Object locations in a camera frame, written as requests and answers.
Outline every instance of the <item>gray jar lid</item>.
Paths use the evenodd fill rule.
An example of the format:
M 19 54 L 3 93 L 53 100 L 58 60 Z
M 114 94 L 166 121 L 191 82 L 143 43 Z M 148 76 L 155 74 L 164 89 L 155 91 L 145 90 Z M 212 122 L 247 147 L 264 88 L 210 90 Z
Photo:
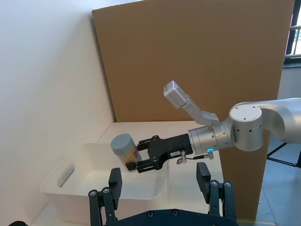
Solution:
M 128 133 L 120 134 L 111 141 L 111 148 L 115 155 L 128 154 L 134 146 L 135 143 Z

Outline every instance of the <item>label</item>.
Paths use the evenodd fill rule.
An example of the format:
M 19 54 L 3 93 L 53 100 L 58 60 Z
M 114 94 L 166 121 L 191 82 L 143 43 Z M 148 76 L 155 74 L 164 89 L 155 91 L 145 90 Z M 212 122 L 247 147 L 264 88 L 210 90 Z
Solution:
M 170 156 L 173 157 L 173 156 L 176 156 L 176 155 L 179 155 L 179 154 L 180 154 L 180 152 L 171 152 Z

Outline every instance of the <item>screw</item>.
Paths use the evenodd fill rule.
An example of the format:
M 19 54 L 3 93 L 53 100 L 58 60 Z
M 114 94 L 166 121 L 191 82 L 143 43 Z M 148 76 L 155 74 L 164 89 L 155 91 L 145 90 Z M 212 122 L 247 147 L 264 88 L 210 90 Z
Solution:
M 174 215 L 174 216 L 178 216 L 179 215 L 179 211 L 173 210 L 173 211 L 171 211 L 171 214 Z
M 152 217 L 154 217 L 154 212 L 152 212 L 152 211 L 149 211 L 149 212 L 147 212 L 147 217 L 148 218 L 152 218 Z
M 231 186 L 232 186 L 232 184 L 231 184 L 230 182 L 226 182 L 225 185 L 226 185 L 227 187 L 231 187 Z
M 90 196 L 94 196 L 94 195 L 96 195 L 96 191 L 91 191 Z

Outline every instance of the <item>white table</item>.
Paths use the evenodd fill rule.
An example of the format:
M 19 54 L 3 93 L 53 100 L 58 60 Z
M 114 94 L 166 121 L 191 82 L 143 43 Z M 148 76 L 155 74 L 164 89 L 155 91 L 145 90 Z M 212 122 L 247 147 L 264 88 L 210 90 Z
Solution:
M 159 135 L 168 138 L 187 133 L 189 129 L 197 128 L 194 121 L 162 121 L 162 122 L 115 122 L 106 130 L 98 143 L 110 143 L 121 134 L 129 133 L 135 143 L 139 140 Z M 211 173 L 212 179 L 223 181 L 222 167 L 218 152 L 214 152 L 214 159 L 204 161 Z M 188 160 L 186 164 L 176 165 L 176 159 L 169 161 L 169 179 L 167 202 L 156 209 L 182 209 L 194 212 L 208 212 L 208 205 L 196 181 L 196 160 Z M 54 207 L 49 203 L 39 214 L 31 226 L 83 226 L 84 224 L 64 221 Z

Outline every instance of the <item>window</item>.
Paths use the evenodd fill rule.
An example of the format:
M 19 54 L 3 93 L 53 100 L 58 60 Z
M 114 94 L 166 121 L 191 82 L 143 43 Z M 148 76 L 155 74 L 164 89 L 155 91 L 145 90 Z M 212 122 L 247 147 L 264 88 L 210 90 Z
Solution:
M 295 0 L 284 64 L 301 63 L 301 0 Z

